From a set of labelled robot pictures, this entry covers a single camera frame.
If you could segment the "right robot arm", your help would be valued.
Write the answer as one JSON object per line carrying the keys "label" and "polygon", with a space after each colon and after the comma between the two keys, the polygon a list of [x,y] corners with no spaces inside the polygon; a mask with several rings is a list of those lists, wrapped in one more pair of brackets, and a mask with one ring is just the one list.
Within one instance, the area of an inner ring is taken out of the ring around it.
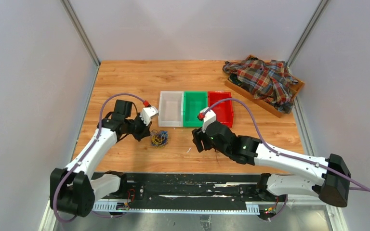
{"label": "right robot arm", "polygon": [[330,154],[324,158],[298,154],[266,145],[258,138],[236,135],[217,121],[206,128],[192,130],[192,136],[198,152],[214,149],[238,164],[288,172],[288,175],[261,175],[256,186],[256,194],[261,200],[295,194],[317,197],[335,207],[348,205],[351,173],[339,155]]}

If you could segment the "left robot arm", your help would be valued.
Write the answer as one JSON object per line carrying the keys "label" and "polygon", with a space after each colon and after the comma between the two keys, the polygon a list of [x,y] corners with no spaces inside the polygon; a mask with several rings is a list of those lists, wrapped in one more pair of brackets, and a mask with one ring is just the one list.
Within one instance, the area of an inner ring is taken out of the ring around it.
{"label": "left robot arm", "polygon": [[141,141],[150,136],[152,119],[159,111],[148,101],[143,101],[143,105],[132,119],[134,103],[116,100],[113,111],[100,114],[95,133],[80,154],[64,168],[51,172],[50,203],[57,218],[60,218],[59,212],[85,217],[95,203],[107,195],[132,198],[126,174],[107,171],[97,179],[92,177],[107,152],[122,139],[131,135]]}

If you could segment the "red plastic bin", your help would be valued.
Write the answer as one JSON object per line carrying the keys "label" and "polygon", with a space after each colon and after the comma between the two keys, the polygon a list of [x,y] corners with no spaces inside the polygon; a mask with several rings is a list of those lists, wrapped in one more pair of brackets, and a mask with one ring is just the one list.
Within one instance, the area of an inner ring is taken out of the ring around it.
{"label": "red plastic bin", "polygon": [[[219,100],[231,98],[231,92],[226,91],[208,91],[208,106],[213,105]],[[222,102],[212,109],[216,114],[216,120],[232,128],[234,123],[234,108],[232,101]]]}

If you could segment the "white plastic bin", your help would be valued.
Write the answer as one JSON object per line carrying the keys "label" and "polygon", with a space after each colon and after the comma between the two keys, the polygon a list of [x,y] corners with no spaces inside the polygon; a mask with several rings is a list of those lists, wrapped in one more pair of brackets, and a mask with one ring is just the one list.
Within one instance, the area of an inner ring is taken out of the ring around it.
{"label": "white plastic bin", "polygon": [[161,91],[159,96],[159,127],[183,126],[183,91]]}

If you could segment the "green plastic bin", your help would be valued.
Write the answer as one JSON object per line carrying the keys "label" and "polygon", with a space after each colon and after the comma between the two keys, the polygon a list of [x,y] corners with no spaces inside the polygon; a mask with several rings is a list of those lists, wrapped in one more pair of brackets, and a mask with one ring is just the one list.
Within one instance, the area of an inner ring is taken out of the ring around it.
{"label": "green plastic bin", "polygon": [[198,119],[198,114],[206,107],[208,107],[206,91],[185,91],[183,126],[186,128],[201,127],[203,122]]}

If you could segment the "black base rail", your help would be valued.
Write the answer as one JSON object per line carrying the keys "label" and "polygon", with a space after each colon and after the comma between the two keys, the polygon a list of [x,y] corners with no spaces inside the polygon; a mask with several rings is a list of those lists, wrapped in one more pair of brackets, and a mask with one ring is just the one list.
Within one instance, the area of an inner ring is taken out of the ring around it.
{"label": "black base rail", "polygon": [[127,191],[108,194],[93,212],[257,215],[270,221],[286,206],[286,196],[259,189],[257,174],[128,173]]}

